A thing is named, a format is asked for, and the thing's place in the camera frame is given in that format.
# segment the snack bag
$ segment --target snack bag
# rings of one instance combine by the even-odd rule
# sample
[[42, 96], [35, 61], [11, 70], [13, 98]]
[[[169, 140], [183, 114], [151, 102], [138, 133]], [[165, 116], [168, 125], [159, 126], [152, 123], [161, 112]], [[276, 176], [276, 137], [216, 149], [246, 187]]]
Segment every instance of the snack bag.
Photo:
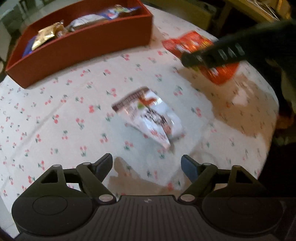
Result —
[[[191, 31], [178, 39], [168, 39], [162, 42], [164, 48], [173, 55], [181, 58], [184, 52], [192, 53], [213, 44], [212, 41], [201, 36], [196, 31]], [[192, 67], [195, 71], [200, 71], [211, 82], [221, 85], [232, 78], [239, 63], [227, 64], [221, 67], [208, 69], [205, 66]]]
[[33, 44], [34, 44], [34, 42], [35, 42], [35, 38], [36, 38], [36, 36], [34, 36], [33, 38], [31, 38], [31, 39], [28, 41], [27, 46], [26, 46], [26, 48], [25, 48], [25, 51], [24, 51], [24, 53], [23, 53], [23, 55], [22, 55], [22, 58], [25, 57], [26, 55], [32, 53], [32, 46], [33, 46]]
[[130, 93], [113, 104], [112, 109], [128, 124], [160, 143], [165, 149], [170, 147], [170, 140], [183, 133], [180, 118], [147, 87]]
[[57, 22], [53, 25], [50, 25], [46, 28], [43, 28], [38, 31], [38, 34], [34, 40], [32, 45], [32, 50], [37, 49], [41, 45], [43, 45], [46, 41], [51, 40], [55, 37], [60, 37], [65, 34], [65, 28], [62, 23]]
[[82, 17], [79, 17], [75, 20], [73, 20], [67, 27], [66, 29], [68, 31], [74, 32], [75, 30], [84, 28], [86, 26], [90, 26], [92, 24], [101, 22], [101, 21], [106, 21], [107, 19], [96, 15], [96, 14], [89, 14], [89, 15], [85, 15]]
[[112, 20], [115, 18], [128, 17], [136, 14], [136, 11], [140, 9], [140, 7], [122, 7], [121, 5], [115, 5], [114, 8], [108, 9], [104, 12], [99, 13], [98, 15], [103, 16], [106, 19]]

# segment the white snack bag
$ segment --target white snack bag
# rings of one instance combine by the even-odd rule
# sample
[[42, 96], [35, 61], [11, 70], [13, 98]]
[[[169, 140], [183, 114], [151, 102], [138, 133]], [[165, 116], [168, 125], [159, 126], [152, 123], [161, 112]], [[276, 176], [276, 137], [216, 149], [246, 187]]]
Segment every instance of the white snack bag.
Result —
[[75, 30], [78, 30], [80, 28], [95, 24], [100, 21], [106, 21], [107, 19], [103, 16], [99, 16], [96, 14], [89, 14], [84, 15], [82, 17], [79, 17], [77, 19], [74, 19], [67, 27], [66, 29], [68, 31], [74, 32]]
[[128, 124], [156, 140], [165, 149], [170, 147], [170, 140], [183, 133], [180, 118], [147, 87], [130, 93], [113, 104], [112, 109]]

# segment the white tablecloth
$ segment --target white tablecloth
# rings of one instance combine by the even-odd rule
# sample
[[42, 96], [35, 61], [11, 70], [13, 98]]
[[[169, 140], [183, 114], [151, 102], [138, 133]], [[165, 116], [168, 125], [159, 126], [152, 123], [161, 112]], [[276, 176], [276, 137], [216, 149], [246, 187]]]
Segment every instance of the white tablecloth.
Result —
[[[247, 63], [221, 87], [184, 68], [161, 40], [190, 30], [215, 38], [173, 15], [149, 10], [154, 15], [149, 46], [92, 59], [28, 89], [5, 78], [0, 87], [0, 194], [8, 210], [51, 165], [73, 168], [105, 153], [113, 155], [114, 165], [103, 183], [117, 196], [179, 195], [190, 184], [180, 167], [183, 154], [219, 168], [242, 165], [258, 176], [276, 122], [273, 90]], [[173, 151], [126, 127], [111, 108], [142, 86], [156, 91], [182, 120], [185, 135], [174, 141]]]

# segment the red tray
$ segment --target red tray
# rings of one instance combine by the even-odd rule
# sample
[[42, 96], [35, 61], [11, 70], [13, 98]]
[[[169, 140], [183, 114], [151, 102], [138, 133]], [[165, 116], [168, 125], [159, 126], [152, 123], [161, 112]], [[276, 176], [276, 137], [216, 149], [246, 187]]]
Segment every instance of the red tray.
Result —
[[[116, 4], [141, 6], [136, 16], [97, 23], [52, 40], [22, 58], [28, 41], [40, 29], [64, 20], [97, 13]], [[152, 32], [152, 14], [139, 0], [84, 0], [59, 9], [29, 25], [19, 38], [6, 66], [6, 73], [21, 87], [81, 61], [107, 53], [147, 45]]]

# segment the ribbed black surface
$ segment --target ribbed black surface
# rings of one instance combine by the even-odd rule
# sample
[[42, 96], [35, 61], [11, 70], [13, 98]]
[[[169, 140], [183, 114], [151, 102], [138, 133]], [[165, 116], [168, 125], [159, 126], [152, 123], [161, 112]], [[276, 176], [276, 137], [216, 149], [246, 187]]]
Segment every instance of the ribbed black surface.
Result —
[[236, 238], [209, 226], [193, 206], [181, 205], [172, 196], [122, 196], [113, 205], [101, 206], [80, 229], [58, 237], [21, 234], [17, 241], [279, 241], [269, 234]]

